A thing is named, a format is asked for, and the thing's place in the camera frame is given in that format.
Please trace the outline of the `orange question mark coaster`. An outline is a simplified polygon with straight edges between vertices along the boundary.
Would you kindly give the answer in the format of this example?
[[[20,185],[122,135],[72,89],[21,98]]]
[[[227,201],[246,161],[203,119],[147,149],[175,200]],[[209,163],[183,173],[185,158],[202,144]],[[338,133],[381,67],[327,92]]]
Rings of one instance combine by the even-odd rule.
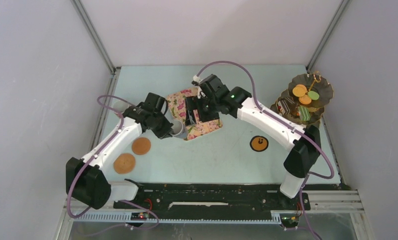
[[[268,148],[269,141],[264,136],[256,135],[251,138],[249,146],[255,152],[263,152]]]

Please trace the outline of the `blue grey mug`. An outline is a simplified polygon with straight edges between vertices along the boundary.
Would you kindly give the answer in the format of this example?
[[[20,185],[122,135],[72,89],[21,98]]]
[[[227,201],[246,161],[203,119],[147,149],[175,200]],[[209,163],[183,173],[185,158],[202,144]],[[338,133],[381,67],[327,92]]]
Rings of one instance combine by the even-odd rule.
[[[173,126],[171,127],[170,134],[175,138],[186,139],[188,136],[188,131],[185,124],[176,119],[172,123]]]

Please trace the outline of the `lower wooden round coaster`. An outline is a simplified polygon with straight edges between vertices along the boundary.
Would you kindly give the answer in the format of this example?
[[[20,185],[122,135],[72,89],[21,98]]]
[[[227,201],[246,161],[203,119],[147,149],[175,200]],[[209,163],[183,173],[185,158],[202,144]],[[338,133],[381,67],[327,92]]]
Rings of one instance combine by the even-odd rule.
[[[122,175],[133,171],[135,165],[135,157],[130,153],[123,153],[114,161],[113,168],[116,173]]]

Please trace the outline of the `upper wooden round coaster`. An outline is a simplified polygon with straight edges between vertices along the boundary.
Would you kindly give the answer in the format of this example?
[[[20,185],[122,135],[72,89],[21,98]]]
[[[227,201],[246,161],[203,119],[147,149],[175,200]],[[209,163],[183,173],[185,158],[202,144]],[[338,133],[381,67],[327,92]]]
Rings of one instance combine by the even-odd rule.
[[[151,149],[151,141],[146,137],[139,137],[132,143],[131,149],[136,155],[145,155]]]

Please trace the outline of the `floral rectangular tray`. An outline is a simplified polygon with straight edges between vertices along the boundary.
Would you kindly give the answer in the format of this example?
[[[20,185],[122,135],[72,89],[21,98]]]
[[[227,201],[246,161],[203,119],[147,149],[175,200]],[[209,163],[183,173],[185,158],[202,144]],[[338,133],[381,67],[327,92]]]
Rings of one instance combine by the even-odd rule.
[[[171,115],[186,127],[185,141],[193,140],[222,128],[220,119],[203,122],[199,117],[196,100],[198,89],[190,87],[166,97]]]

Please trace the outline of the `pink mug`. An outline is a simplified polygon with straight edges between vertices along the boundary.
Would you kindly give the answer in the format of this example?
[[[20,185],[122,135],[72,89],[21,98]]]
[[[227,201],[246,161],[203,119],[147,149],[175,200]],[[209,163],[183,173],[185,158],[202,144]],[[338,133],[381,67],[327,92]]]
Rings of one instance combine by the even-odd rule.
[[[123,113],[127,108],[132,106],[132,103],[122,101],[122,100],[117,100],[113,105],[112,108],[118,111],[119,113]]]

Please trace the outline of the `green striped cake slice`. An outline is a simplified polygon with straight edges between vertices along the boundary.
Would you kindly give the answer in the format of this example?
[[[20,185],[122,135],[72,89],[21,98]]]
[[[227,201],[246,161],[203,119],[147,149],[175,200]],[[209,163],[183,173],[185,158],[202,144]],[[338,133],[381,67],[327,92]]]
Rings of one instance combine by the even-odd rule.
[[[309,112],[308,108],[306,108],[304,106],[299,106],[298,107],[298,114],[299,114],[300,120],[303,121],[303,122],[307,122],[311,118],[311,115],[310,115],[310,112]]]

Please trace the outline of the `green round biscuit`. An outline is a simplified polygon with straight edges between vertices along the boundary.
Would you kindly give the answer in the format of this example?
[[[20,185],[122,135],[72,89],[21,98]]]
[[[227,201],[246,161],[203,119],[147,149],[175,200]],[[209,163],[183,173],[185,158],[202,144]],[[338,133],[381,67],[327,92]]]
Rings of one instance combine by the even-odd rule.
[[[308,97],[311,99],[311,100],[313,100],[313,101],[317,101],[319,98],[320,98],[320,95],[317,93],[317,92],[315,92],[315,91],[308,91],[307,92],[307,95],[308,95]]]

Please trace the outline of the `chocolate cake piece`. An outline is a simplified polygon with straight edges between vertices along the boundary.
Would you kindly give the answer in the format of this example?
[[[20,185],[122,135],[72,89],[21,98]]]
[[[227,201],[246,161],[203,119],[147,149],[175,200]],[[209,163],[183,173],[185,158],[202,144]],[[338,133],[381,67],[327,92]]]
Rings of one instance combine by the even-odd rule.
[[[291,97],[283,97],[280,100],[277,100],[277,109],[278,112],[282,115],[296,115],[298,112],[298,104]]]

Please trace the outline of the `three tier black cake stand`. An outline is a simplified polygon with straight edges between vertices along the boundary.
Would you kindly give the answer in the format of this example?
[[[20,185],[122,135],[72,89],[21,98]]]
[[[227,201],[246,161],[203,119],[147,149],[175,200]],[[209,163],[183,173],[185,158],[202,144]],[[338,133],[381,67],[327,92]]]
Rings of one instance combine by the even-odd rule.
[[[270,109],[293,123],[319,127],[333,97],[332,85],[315,71],[294,77]]]

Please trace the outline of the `small yellow cookie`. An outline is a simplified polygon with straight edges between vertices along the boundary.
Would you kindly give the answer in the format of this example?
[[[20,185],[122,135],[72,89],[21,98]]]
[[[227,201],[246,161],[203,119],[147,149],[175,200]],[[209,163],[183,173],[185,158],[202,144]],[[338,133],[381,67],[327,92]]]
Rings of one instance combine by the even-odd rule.
[[[298,84],[292,89],[293,95],[298,98],[305,96],[307,94],[307,92],[308,92],[308,90],[307,90],[306,86],[304,86],[302,84]]]

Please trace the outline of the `orange round biscuit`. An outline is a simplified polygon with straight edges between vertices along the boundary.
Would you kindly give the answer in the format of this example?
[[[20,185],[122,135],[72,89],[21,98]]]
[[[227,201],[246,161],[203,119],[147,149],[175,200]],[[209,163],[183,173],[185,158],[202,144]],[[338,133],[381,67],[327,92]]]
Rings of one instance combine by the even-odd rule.
[[[305,94],[299,97],[299,102],[303,105],[309,105],[312,102],[312,100],[308,97],[307,94]]]

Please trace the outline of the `wooden round coaster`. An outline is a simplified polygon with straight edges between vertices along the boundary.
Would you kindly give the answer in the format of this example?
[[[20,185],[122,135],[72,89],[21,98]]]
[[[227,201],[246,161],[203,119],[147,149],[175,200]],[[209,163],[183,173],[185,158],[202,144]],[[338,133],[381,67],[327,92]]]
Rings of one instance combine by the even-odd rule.
[[[132,143],[131,149],[136,155],[145,155],[151,149],[151,141],[146,137],[139,137]]]
[[[135,157],[130,153],[123,153],[114,161],[113,168],[116,173],[122,175],[133,171],[135,165]]]

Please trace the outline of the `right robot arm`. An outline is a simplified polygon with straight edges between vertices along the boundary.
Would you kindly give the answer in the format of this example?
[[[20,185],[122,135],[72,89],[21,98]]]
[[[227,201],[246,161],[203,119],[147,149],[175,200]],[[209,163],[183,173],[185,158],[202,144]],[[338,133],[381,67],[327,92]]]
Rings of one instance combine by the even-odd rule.
[[[321,154],[319,129],[315,126],[305,128],[288,121],[254,100],[247,90],[238,86],[228,89],[214,74],[205,79],[195,75],[192,84],[198,89],[194,99],[201,121],[208,122],[211,118],[218,118],[219,114],[231,115],[257,127],[289,151],[284,161],[286,174],[277,201],[284,209],[292,208],[310,169]]]

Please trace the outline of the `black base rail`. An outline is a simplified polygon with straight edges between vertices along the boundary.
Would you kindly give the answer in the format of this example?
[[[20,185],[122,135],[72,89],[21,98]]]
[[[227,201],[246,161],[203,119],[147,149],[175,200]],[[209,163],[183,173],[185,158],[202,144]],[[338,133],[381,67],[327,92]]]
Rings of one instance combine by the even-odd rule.
[[[276,211],[302,215],[310,204],[278,184],[141,183],[132,203],[168,221],[269,221]]]

